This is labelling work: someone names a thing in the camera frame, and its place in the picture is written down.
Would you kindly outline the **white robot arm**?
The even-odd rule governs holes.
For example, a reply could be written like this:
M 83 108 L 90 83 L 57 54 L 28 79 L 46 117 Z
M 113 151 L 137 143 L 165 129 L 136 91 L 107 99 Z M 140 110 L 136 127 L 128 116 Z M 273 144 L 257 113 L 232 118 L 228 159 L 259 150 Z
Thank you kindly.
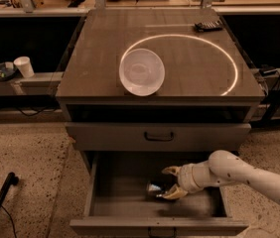
M 166 167 L 162 173 L 177 180 L 162 194 L 164 199 L 179 199 L 206 187 L 244 183 L 280 205 L 280 175 L 254 167 L 229 151 L 217 150 L 204 162 Z

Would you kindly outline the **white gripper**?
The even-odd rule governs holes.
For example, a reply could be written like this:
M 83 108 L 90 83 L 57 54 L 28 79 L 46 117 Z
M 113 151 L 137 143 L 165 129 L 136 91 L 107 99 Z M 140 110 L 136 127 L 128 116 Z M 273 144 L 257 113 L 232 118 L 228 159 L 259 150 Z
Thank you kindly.
M 196 193 L 202 188 L 197 185 L 193 177 L 194 164 L 187 164 L 181 167 L 170 166 L 162 169 L 163 175 L 178 176 L 178 184 L 174 184 L 169 190 L 162 194 L 167 200 L 176 200 L 186 196 L 188 193 Z

